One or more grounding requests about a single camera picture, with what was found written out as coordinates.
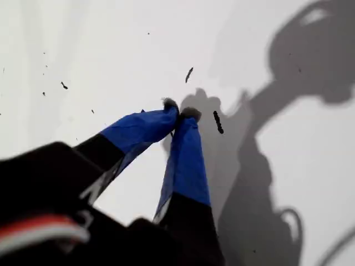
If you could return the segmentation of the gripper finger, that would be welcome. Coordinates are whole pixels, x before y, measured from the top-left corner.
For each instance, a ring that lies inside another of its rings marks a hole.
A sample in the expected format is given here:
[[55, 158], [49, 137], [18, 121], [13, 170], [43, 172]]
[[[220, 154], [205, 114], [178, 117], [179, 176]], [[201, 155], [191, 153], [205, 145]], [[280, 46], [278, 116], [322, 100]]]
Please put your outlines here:
[[79, 198], [92, 205], [110, 183], [150, 145], [173, 131], [179, 107], [163, 99], [163, 109], [141, 111], [122, 117], [75, 149], [103, 170], [103, 174], [81, 192]]
[[197, 109], [185, 108], [178, 118], [154, 221], [176, 243], [176, 264], [224, 265], [210, 203], [200, 117]]

